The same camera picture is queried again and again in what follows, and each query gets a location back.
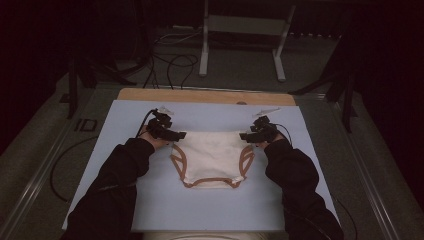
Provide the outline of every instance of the hand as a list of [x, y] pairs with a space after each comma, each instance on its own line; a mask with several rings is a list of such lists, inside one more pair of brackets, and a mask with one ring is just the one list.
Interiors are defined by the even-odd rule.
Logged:
[[144, 139], [148, 141], [150, 144], [152, 144], [152, 146], [155, 148], [155, 151], [170, 143], [170, 141], [167, 141], [167, 140], [153, 138], [152, 135], [150, 135], [150, 133], [147, 131], [146, 125], [144, 125], [143, 128], [141, 129], [141, 133], [142, 134], [139, 136], [139, 138]]
[[[274, 138], [274, 140], [272, 142], [275, 142], [275, 141], [280, 140], [280, 139], [284, 139], [284, 136], [281, 133], [277, 134], [277, 136]], [[265, 141], [265, 142], [261, 142], [261, 143], [255, 143], [255, 144], [256, 144], [256, 147], [260, 147], [262, 149], [265, 149], [266, 147], [268, 147], [268, 145], [270, 143]]]

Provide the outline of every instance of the black sleeve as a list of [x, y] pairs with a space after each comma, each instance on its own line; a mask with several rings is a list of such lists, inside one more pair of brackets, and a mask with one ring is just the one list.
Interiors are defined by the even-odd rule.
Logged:
[[127, 239], [137, 197], [135, 182], [148, 171], [154, 151], [143, 139], [116, 146], [69, 214], [61, 239]]
[[342, 240], [343, 231], [326, 208], [324, 199], [315, 192], [318, 172], [312, 160], [287, 139], [265, 148], [268, 157], [266, 175], [283, 191], [286, 232], [291, 240]]

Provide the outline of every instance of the black device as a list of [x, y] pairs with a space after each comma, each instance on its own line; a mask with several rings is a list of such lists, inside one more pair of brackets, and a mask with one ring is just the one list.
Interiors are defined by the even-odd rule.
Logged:
[[262, 116], [253, 122], [253, 126], [250, 127], [252, 133], [240, 133], [241, 140], [245, 140], [248, 143], [260, 143], [268, 142], [271, 143], [278, 133], [281, 133], [277, 129], [277, 125], [270, 122], [267, 116]]
[[149, 132], [153, 138], [155, 139], [159, 138], [159, 139], [173, 141], [173, 142], [178, 142], [180, 139], [185, 138], [185, 135], [187, 134], [186, 132], [174, 132], [168, 129], [172, 125], [170, 116], [168, 116], [165, 113], [160, 113], [158, 109], [152, 109], [146, 115], [146, 118], [150, 113], [152, 113], [155, 116], [155, 118], [152, 118], [149, 120], [149, 123], [147, 124], [147, 132]]

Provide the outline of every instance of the black cloth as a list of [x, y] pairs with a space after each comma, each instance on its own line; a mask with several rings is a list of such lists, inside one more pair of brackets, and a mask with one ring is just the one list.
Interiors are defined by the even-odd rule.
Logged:
[[[143, 139], [118, 145], [69, 215], [61, 239], [128, 239], [137, 197], [135, 182], [148, 171], [153, 153], [153, 146]], [[318, 229], [332, 240], [343, 239], [337, 220], [315, 192], [319, 177], [311, 159], [285, 139], [271, 143], [265, 154], [269, 160], [266, 175], [284, 192], [290, 239], [328, 239]]]
[[285, 230], [291, 240], [343, 239], [343, 231], [324, 199], [315, 192], [319, 177], [312, 160], [287, 139], [265, 148], [265, 174], [283, 190]]

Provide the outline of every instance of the metal frame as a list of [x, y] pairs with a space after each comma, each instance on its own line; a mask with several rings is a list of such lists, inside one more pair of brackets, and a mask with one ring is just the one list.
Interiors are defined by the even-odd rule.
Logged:
[[340, 129], [342, 136], [345, 138], [345, 141], [352, 153], [352, 156], [355, 160], [355, 168], [359, 175], [359, 180], [362, 183], [364, 191], [370, 201], [371, 208], [374, 211], [375, 217], [380, 225], [381, 232], [384, 235], [384, 239], [387, 240], [398, 240], [400, 239], [398, 231], [394, 225], [394, 222], [389, 216], [387, 207], [381, 197], [377, 187], [375, 186], [374, 180], [369, 173], [365, 160], [362, 157], [358, 146], [353, 139], [352, 135], [346, 132], [346, 129], [341, 121], [340, 106], [338, 103], [329, 103], [333, 117], [336, 119], [337, 128]]
[[277, 80], [279, 82], [285, 82], [286, 76], [284, 73], [283, 64], [281, 62], [281, 53], [289, 33], [290, 24], [293, 19], [295, 9], [296, 6], [292, 5], [286, 20], [217, 16], [209, 15], [209, 0], [205, 0], [203, 15], [203, 46], [202, 54], [200, 57], [199, 75], [201, 77], [205, 77], [208, 71], [208, 33], [210, 30], [236, 33], [267, 34], [280, 36], [280, 44], [272, 51], [272, 57], [274, 59]]
[[43, 162], [32, 176], [31, 180], [28, 182], [25, 190], [22, 192], [22, 195], [19, 197], [18, 202], [15, 207], [10, 212], [9, 216], [6, 218], [6, 221], [0, 228], [0, 239], [12, 239], [13, 235], [18, 230], [21, 223], [24, 221], [26, 215], [31, 209], [35, 199], [41, 191], [45, 181], [49, 177], [49, 171], [59, 155], [59, 151], [72, 127], [75, 126], [79, 116], [82, 114], [84, 107], [88, 104], [91, 99], [92, 94], [94, 93], [93, 89], [87, 89], [83, 91], [80, 98], [81, 107], [79, 107], [73, 118], [66, 121], [62, 130], [57, 135], [53, 145], [51, 146], [49, 152], [44, 158]]

